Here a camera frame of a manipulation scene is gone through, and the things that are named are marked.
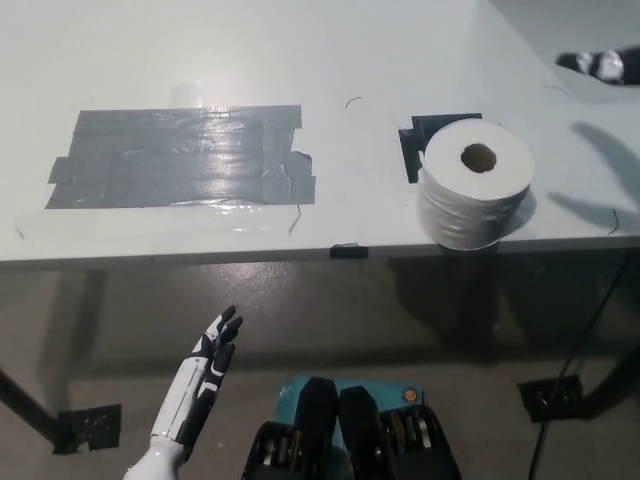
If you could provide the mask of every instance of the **toilet paper roll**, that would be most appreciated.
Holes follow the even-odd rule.
[[[484,120],[452,123],[434,135],[424,153],[419,223],[448,248],[489,246],[502,238],[534,170],[529,149],[511,132]]]

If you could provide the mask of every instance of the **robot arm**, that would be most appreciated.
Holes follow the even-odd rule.
[[[177,480],[215,403],[231,363],[242,317],[229,307],[205,330],[178,373],[151,430],[149,450],[124,480]]]

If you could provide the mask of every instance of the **black fingertip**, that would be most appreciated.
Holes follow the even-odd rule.
[[[213,368],[218,372],[226,372],[231,364],[231,358],[236,346],[233,343],[227,343],[220,347],[218,354],[213,359]]]
[[[236,314],[236,306],[231,305],[222,313],[222,322],[224,323],[231,320],[231,317],[233,317],[235,314]]]
[[[240,325],[242,325],[242,317],[235,318],[225,325],[224,330],[220,334],[220,343],[224,345],[236,338]]]
[[[569,70],[580,71],[578,56],[575,53],[561,53],[556,57],[556,64]]]

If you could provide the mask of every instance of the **teal box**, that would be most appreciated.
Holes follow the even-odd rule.
[[[309,378],[311,377],[297,376],[282,387],[276,408],[276,422],[289,425],[293,424],[300,390],[306,385]],[[363,386],[376,401],[378,411],[380,412],[424,402],[423,390],[414,385],[364,382],[359,380],[333,380],[333,382],[338,390],[338,395],[340,395],[340,391],[345,388],[356,387],[358,385]],[[332,444],[335,448],[346,452],[344,442],[342,441],[340,422],[336,422],[336,430],[333,433]]]

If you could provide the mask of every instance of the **small debris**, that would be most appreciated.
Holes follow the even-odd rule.
[[[615,208],[613,209],[613,216],[616,219],[616,226],[613,227],[613,230],[607,233],[607,235],[611,235],[612,233],[615,233],[615,231],[618,230],[618,227],[620,226],[620,222],[618,221],[618,212],[616,212]]]
[[[298,216],[295,218],[295,220],[289,227],[289,235],[291,235],[291,232],[293,232],[293,229],[296,228],[296,225],[298,224],[298,220],[300,220],[300,217],[302,216],[302,210],[300,210],[300,205],[296,205],[296,208],[298,209]]]
[[[351,102],[355,101],[355,100],[360,100],[362,97],[353,97],[351,100],[349,100],[347,102],[347,104],[344,106],[344,109],[346,110],[347,107],[351,104]]]
[[[562,87],[558,87],[556,85],[545,85],[544,87],[542,87],[543,90],[558,90],[559,92],[564,93],[566,98],[571,98],[571,95],[569,95],[569,92],[567,92],[564,88]]]

